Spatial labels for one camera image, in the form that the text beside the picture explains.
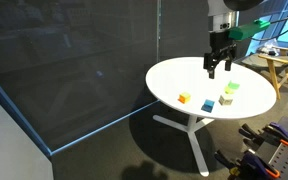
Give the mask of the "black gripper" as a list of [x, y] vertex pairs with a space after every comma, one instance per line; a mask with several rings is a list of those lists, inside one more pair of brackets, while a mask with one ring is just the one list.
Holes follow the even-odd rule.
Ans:
[[204, 54], [204, 67], [208, 67], [210, 79], [214, 79], [214, 69], [222, 60], [225, 61], [225, 71], [231, 70], [231, 63], [236, 57], [237, 45], [228, 35], [228, 30], [210, 33], [211, 52]]

